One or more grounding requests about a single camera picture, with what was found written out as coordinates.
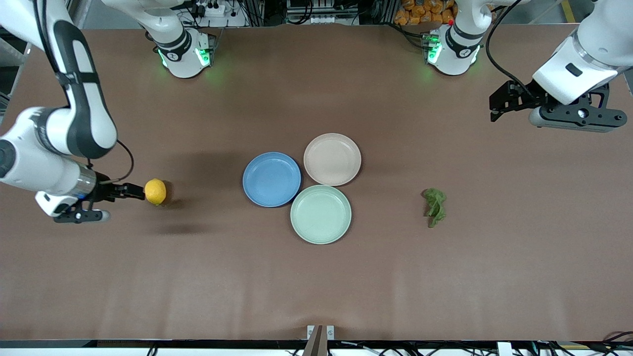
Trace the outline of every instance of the blue plate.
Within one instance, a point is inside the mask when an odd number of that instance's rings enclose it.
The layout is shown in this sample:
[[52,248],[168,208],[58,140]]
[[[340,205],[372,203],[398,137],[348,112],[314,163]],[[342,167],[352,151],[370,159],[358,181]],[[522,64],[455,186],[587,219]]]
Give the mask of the blue plate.
[[301,171],[288,155],[267,152],[246,166],[242,186],[246,196],[266,208],[280,207],[291,201],[301,185]]

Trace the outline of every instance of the table surface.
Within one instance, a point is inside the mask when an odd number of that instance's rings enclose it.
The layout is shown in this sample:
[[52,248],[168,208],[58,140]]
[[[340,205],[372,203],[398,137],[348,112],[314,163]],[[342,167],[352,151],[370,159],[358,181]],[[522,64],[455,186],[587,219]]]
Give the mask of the table surface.
[[[573,25],[509,25],[491,50],[528,80]],[[104,224],[58,225],[2,185],[0,338],[601,340],[633,322],[633,124],[610,134],[489,121],[506,78],[481,55],[447,77],[386,27],[226,30],[213,68],[182,80],[140,30],[86,32],[137,162],[130,182],[173,183],[168,208],[101,203]],[[29,106],[65,104],[30,56],[3,132]],[[610,106],[633,113],[623,79]],[[331,245],[297,237],[290,206],[241,188],[256,155],[339,132],[363,154]],[[116,148],[95,162],[128,169]],[[304,174],[303,187],[315,183]],[[429,229],[420,193],[443,190]]]

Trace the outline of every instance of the lemon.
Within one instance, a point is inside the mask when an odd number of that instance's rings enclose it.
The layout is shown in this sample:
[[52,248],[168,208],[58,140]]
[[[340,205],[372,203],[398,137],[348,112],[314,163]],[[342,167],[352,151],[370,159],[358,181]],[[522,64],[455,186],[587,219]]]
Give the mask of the lemon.
[[160,179],[152,179],[151,181],[145,183],[145,198],[147,201],[154,205],[161,205],[161,203],[167,197],[167,188],[165,187],[165,183]]

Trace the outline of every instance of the yellow tape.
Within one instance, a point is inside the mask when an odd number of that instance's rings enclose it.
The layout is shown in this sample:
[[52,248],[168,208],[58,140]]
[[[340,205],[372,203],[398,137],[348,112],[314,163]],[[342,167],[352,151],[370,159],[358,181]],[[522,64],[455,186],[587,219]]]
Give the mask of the yellow tape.
[[569,5],[569,0],[563,0],[560,4],[563,7],[563,12],[565,13],[565,19],[567,23],[575,23],[576,19],[573,17],[572,7]]

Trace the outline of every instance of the glowing green light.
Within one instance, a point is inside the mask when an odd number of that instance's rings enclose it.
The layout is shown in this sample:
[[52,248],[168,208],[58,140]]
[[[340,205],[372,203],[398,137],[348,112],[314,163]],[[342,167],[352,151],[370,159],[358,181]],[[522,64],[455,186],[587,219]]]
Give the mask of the glowing green light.
[[200,60],[200,64],[202,64],[202,66],[208,66],[210,61],[209,61],[209,53],[207,49],[198,49],[196,48],[196,54],[198,56],[198,59]]
[[158,54],[160,55],[160,59],[163,60],[163,66],[167,68],[167,62],[165,62],[165,57],[163,56],[163,53],[161,53],[160,49],[158,50]]
[[479,52],[480,48],[481,48],[481,46],[477,46],[477,48],[475,48],[475,54],[473,54],[473,60],[470,61],[470,64],[475,63],[475,61],[477,60],[477,53]]
[[430,63],[435,63],[437,62],[437,58],[439,57],[439,53],[442,51],[442,44],[441,43],[437,43],[435,47],[433,47],[430,51],[429,51],[429,62]]

